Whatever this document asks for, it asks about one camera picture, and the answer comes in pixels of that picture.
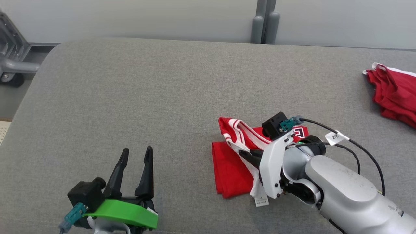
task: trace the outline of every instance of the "gray tablecloth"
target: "gray tablecloth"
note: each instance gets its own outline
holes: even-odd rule
[[[416,130],[382,118],[362,70],[415,72],[416,53],[355,48],[142,39],[68,42],[48,55],[0,146],[0,232],[58,233],[79,181],[107,180],[130,148],[122,192],[133,195],[154,147],[154,233],[338,233],[292,195],[256,208],[216,193],[218,117],[259,126],[283,111],[341,130],[378,159],[386,195],[416,216]],[[308,125],[311,134],[326,131]],[[358,148],[362,175],[381,189]],[[342,149],[329,157],[356,170]],[[70,233],[92,233],[78,228]]]

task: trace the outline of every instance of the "care label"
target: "care label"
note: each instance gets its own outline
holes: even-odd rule
[[[256,202],[256,207],[267,206],[269,204],[269,199],[267,197],[266,192],[263,188],[261,190],[262,191],[260,192],[260,194],[254,198],[254,201]]]
[[[349,138],[346,137],[344,134],[340,133],[338,130],[336,130],[336,133],[335,132],[330,132],[330,133],[326,134],[325,138],[327,139],[327,141],[330,145],[338,144],[342,140],[349,141]]]

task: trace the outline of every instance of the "red and white garment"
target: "red and white garment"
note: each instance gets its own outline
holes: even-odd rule
[[[363,73],[376,86],[373,101],[381,106],[381,115],[416,128],[416,74],[377,62],[372,68]]]
[[[212,154],[217,192],[229,198],[250,192],[253,197],[264,193],[259,179],[259,170],[238,155],[240,150],[264,150],[271,142],[263,136],[262,128],[252,129],[240,119],[218,119],[225,142],[213,142]],[[304,126],[295,127],[295,141],[308,135]]]

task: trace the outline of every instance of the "green plastic bracket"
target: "green plastic bracket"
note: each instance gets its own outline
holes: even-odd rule
[[[156,229],[158,221],[158,216],[144,207],[114,199],[104,200],[94,213],[85,213],[83,216],[100,217],[148,229]]]

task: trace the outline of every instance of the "gray floor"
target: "gray floor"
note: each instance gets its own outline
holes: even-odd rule
[[[42,63],[53,47],[32,47],[25,62]],[[24,74],[25,82],[19,88],[0,85],[0,118],[12,119],[32,83],[34,74]]]

